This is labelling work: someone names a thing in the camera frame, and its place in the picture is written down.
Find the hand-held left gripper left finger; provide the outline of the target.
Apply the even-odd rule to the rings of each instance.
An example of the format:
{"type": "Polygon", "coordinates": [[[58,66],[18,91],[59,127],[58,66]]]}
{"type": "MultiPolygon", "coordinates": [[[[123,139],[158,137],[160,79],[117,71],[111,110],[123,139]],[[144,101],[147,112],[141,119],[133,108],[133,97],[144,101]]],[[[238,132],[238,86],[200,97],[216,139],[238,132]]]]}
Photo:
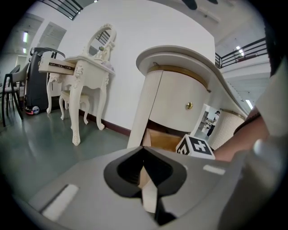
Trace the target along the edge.
{"type": "Polygon", "coordinates": [[[155,230],[158,225],[144,210],[139,198],[124,198],[114,193],[104,180],[108,163],[129,149],[76,163],[42,187],[29,204],[40,211],[65,185],[79,188],[73,200],[57,219],[70,230],[155,230]]]}

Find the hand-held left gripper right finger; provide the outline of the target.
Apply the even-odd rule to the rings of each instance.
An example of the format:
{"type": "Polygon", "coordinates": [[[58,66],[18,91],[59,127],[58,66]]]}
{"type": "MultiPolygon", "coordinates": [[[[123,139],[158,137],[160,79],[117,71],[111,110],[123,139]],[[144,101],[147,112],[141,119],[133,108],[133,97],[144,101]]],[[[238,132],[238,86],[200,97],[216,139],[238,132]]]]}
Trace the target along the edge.
{"type": "Polygon", "coordinates": [[[163,229],[264,229],[284,177],[284,139],[258,140],[230,162],[174,155],[187,177],[174,195],[157,198],[152,182],[143,187],[144,209],[163,229]]]}

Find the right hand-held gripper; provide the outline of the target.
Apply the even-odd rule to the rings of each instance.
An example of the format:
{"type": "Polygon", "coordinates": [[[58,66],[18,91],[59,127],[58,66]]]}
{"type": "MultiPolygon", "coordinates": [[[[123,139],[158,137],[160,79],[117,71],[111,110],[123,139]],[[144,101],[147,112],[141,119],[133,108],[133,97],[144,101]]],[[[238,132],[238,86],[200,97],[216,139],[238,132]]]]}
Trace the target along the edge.
{"type": "Polygon", "coordinates": [[[176,153],[202,159],[215,160],[212,149],[206,140],[185,134],[175,149],[176,153]]]}

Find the person's right forearm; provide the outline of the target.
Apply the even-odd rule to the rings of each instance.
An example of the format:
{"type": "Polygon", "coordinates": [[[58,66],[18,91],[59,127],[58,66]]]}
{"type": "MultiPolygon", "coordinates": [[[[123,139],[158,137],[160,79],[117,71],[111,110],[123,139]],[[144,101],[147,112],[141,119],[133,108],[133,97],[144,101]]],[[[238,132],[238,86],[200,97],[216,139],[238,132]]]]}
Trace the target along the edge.
{"type": "Polygon", "coordinates": [[[255,114],[236,129],[234,135],[222,146],[214,150],[216,160],[231,161],[235,153],[250,150],[257,140],[269,136],[267,126],[260,114],[255,114]]]}

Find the white curved table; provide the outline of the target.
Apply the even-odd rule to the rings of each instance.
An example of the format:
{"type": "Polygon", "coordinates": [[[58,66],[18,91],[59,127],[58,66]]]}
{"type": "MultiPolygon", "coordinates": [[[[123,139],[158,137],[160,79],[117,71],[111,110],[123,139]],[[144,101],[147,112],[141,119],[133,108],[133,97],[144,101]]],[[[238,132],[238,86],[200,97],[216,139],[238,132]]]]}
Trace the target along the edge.
{"type": "Polygon", "coordinates": [[[149,117],[163,71],[190,76],[203,84],[208,91],[199,119],[190,134],[196,132],[205,106],[219,109],[220,118],[209,137],[209,145],[213,149],[229,140],[248,115],[215,64],[193,50],[172,45],[151,47],[137,57],[136,66],[145,80],[128,141],[130,148],[140,146],[142,142],[147,124],[151,121],[149,117]]]}

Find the person's pale shirt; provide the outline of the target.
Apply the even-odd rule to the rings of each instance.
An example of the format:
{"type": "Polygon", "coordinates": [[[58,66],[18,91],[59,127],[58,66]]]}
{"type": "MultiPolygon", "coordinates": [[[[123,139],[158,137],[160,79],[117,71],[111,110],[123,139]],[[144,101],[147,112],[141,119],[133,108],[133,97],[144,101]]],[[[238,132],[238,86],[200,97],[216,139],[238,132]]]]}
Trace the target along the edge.
{"type": "Polygon", "coordinates": [[[288,59],[284,57],[270,77],[264,93],[258,98],[260,112],[271,136],[288,135],[288,59]]]}

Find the black balcony railing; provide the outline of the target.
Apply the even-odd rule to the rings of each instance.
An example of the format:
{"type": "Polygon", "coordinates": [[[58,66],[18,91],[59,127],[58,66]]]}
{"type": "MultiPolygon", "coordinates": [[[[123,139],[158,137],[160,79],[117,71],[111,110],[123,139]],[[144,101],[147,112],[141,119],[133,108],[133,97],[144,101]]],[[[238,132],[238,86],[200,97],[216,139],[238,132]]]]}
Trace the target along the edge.
{"type": "Polygon", "coordinates": [[[266,39],[262,38],[243,47],[237,46],[236,50],[224,56],[215,53],[215,66],[218,69],[221,69],[239,62],[266,55],[267,53],[266,39]]]}
{"type": "Polygon", "coordinates": [[[75,0],[37,0],[62,13],[70,20],[74,20],[83,10],[83,7],[75,0]]]}

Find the ornate white vanity with mirror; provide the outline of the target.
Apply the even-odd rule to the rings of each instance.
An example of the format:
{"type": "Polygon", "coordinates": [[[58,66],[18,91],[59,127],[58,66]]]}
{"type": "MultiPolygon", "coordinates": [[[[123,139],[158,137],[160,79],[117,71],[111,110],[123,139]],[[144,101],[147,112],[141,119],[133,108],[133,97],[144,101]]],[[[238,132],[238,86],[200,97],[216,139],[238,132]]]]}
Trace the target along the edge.
{"type": "Polygon", "coordinates": [[[99,102],[96,115],[96,123],[99,130],[104,129],[101,118],[107,99],[107,85],[109,77],[115,75],[111,65],[110,52],[114,48],[114,40],[117,32],[109,23],[101,26],[91,37],[81,54],[58,60],[51,57],[42,57],[39,64],[39,72],[47,74],[47,97],[49,105],[47,113],[51,112],[52,106],[52,83],[61,83],[63,90],[59,96],[61,119],[65,117],[65,110],[69,111],[72,143],[79,145],[81,142],[79,134],[79,108],[85,105],[84,122],[88,123],[87,115],[90,109],[89,96],[82,92],[84,87],[99,89],[99,102]]]}

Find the black wheeled machine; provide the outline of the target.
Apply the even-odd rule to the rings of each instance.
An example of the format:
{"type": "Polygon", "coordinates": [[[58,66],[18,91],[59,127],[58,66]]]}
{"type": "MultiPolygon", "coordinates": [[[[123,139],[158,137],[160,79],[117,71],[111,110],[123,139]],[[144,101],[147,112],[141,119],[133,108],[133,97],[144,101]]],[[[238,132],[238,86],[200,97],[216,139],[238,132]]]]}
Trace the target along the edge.
{"type": "Polygon", "coordinates": [[[28,75],[25,80],[25,102],[24,109],[28,115],[37,115],[48,108],[47,97],[47,74],[39,72],[39,64],[44,53],[51,52],[52,58],[57,54],[65,57],[62,52],[47,48],[34,47],[30,50],[28,75]]]}

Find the black frame grey chair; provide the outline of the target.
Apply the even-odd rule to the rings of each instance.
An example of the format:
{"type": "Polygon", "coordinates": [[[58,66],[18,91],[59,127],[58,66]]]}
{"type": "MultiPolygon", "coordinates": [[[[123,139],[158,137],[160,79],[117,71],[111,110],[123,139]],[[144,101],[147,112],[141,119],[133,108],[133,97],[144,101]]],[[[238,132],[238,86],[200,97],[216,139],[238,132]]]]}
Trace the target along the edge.
{"type": "Polygon", "coordinates": [[[8,73],[4,77],[4,82],[3,82],[3,87],[1,92],[2,99],[1,99],[1,113],[2,113],[2,123],[3,127],[6,126],[5,122],[5,105],[8,106],[9,103],[7,102],[9,99],[9,94],[12,94],[13,101],[15,103],[16,109],[18,111],[18,114],[23,120],[23,115],[21,113],[21,106],[20,106],[20,85],[24,80],[26,79],[27,76],[27,71],[28,71],[29,63],[24,66],[23,69],[13,72],[13,73],[8,73]]]}

